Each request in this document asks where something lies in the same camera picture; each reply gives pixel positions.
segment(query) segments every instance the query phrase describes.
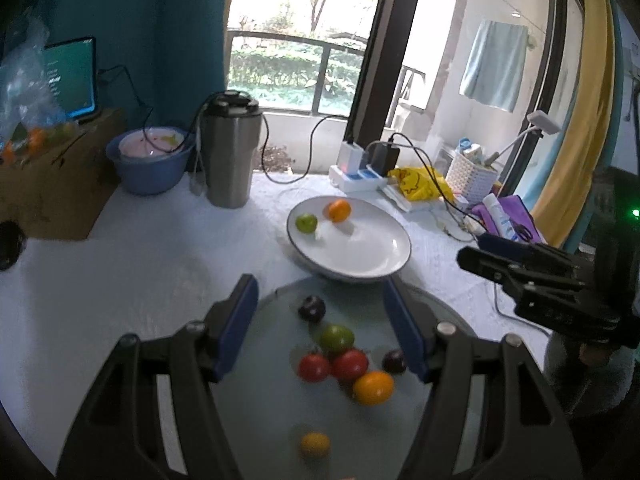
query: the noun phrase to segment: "white woven basket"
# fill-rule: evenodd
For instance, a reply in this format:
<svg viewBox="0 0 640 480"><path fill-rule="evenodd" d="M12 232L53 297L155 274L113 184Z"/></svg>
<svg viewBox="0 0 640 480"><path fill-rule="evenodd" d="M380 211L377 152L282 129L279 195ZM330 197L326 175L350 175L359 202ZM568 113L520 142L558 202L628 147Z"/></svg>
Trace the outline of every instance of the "white woven basket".
<svg viewBox="0 0 640 480"><path fill-rule="evenodd" d="M482 202L491 193L497 179L497 171L474 164L458 152L453 157L446 177L453 192L465 197L471 205Z"/></svg>

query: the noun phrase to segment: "blue bowl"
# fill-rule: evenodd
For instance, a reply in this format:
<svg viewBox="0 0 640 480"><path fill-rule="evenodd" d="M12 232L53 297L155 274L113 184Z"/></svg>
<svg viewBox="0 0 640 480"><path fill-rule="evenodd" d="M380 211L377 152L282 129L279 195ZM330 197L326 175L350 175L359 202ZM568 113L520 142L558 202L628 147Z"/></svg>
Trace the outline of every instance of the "blue bowl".
<svg viewBox="0 0 640 480"><path fill-rule="evenodd" d="M111 139L107 144L107 158L114 163L116 172L122 180L122 187L130 193L147 196L164 193L178 184L195 144L194 135L180 133L186 137L186 141L179 152L144 164L129 162L120 156L118 145L130 132Z"/></svg>

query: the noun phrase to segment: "light blue towel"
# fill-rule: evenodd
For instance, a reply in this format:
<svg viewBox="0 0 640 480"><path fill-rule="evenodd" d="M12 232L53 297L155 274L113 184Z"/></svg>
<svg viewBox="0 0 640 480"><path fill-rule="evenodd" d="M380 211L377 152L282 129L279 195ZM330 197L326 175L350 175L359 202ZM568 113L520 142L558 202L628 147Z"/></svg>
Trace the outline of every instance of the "light blue towel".
<svg viewBox="0 0 640 480"><path fill-rule="evenodd" d="M471 48L460 95L513 112L520 94L529 29L482 20Z"/></svg>

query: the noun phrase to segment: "purple fruit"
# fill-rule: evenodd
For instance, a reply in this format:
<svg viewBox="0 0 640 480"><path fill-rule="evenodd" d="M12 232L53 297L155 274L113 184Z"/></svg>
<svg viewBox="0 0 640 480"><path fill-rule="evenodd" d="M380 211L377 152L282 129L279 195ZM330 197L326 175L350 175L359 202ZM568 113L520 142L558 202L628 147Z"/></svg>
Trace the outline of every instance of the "purple fruit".
<svg viewBox="0 0 640 480"><path fill-rule="evenodd" d="M401 350L391 350L382 359L382 369L392 375L403 374L406 370L404 354Z"/></svg>
<svg viewBox="0 0 640 480"><path fill-rule="evenodd" d="M298 309L298 314L302 319L310 323L320 323L324 314L326 313L326 306L324 301L317 296L309 296L302 302L302 306Z"/></svg>

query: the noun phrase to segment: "cardboard box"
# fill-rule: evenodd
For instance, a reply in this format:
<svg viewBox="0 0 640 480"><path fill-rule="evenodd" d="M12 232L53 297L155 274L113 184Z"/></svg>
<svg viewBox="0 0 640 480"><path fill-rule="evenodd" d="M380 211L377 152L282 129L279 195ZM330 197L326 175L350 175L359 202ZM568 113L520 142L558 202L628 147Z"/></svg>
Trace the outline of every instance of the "cardboard box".
<svg viewBox="0 0 640 480"><path fill-rule="evenodd" d="M120 179L105 147L126 131L121 109L82 124L65 144L20 166L0 166L0 221L14 220L28 237L84 240Z"/></svg>

